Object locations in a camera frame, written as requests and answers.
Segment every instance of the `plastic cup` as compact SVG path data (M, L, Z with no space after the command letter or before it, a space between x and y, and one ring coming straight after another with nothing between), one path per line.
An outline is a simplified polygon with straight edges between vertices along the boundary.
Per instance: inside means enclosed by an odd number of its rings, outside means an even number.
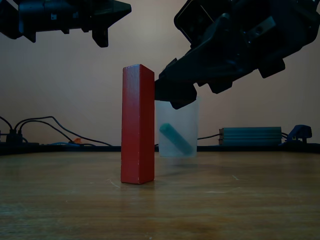
M155 101L161 157L190 158L197 155L199 100L174 109L170 102Z

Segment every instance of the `red wooden block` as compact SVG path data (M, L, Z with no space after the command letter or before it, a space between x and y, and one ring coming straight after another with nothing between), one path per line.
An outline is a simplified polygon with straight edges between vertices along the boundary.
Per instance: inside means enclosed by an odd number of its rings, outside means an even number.
M155 73L138 64L123 69L121 182L155 179Z

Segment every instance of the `power adapter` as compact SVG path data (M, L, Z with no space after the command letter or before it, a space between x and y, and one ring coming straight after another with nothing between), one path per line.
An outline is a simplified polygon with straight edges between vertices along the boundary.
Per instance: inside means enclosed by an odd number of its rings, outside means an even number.
M6 136L5 142L10 145L21 145L23 143L22 133L17 133L17 130L11 129Z

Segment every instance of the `green marker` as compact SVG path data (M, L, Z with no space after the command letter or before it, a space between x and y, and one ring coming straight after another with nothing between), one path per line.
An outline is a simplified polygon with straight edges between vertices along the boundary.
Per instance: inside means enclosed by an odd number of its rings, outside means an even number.
M177 132L177 130L169 123L164 123L160 127L162 133L177 149L184 155L191 155L193 153L192 146Z

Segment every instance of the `wooden table surface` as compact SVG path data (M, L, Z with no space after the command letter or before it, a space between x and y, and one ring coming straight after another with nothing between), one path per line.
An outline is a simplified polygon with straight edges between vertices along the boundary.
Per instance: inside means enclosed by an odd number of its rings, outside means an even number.
M0 157L0 240L318 240L320 155L156 154L120 182L120 153Z

